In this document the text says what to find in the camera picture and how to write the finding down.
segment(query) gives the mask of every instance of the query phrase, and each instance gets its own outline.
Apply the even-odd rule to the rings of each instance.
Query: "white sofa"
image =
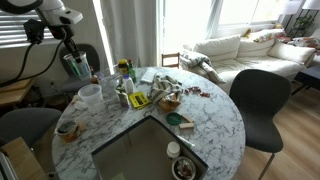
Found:
[[[275,41],[257,43],[237,35],[184,45],[180,66],[211,80],[227,94],[244,69],[262,69],[293,80],[313,60],[315,49]]]

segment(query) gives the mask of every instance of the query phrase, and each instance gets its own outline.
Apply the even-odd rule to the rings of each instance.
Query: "jar lid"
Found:
[[[126,64],[127,63],[127,60],[126,59],[120,59],[119,60],[119,64]]]
[[[180,155],[180,145],[175,141],[170,142],[167,147],[167,154],[171,158],[178,157]]]
[[[171,125],[179,125],[181,123],[181,115],[172,112],[167,115],[166,120]]]

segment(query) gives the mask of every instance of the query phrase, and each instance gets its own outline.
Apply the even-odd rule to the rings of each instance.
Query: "white marble tabletop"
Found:
[[[196,145],[191,149],[209,166],[204,179],[232,179],[245,148],[245,130],[237,107],[218,86],[201,76],[172,68],[154,69],[175,78],[183,88],[195,85],[203,92],[210,93],[209,98],[192,93],[183,94],[181,105],[175,110],[193,119],[195,128],[180,130],[178,126],[170,126],[165,120],[166,113],[158,105],[149,105],[141,110],[122,108],[114,94],[104,94],[106,109],[94,115],[88,110],[80,111],[69,105],[58,125],[68,120],[82,120],[87,130],[71,143],[54,137],[52,154],[60,179],[99,179],[91,153],[148,115]],[[151,85],[140,82],[146,68],[136,71],[136,88],[148,94]]]

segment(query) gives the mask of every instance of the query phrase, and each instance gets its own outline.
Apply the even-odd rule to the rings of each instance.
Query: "tray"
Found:
[[[208,165],[153,116],[132,125],[93,151],[91,156],[101,179],[172,179],[166,153],[171,141],[180,145],[180,156],[194,162],[195,179],[203,179]]]

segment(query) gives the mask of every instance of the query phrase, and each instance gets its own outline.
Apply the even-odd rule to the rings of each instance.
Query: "glass bottle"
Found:
[[[133,68],[131,59],[128,59],[128,64],[129,64],[130,77],[131,77],[132,81],[135,83],[137,81],[137,79],[136,79],[136,70]]]
[[[90,81],[92,84],[99,84],[97,76],[94,74],[92,66],[90,66],[91,78]]]

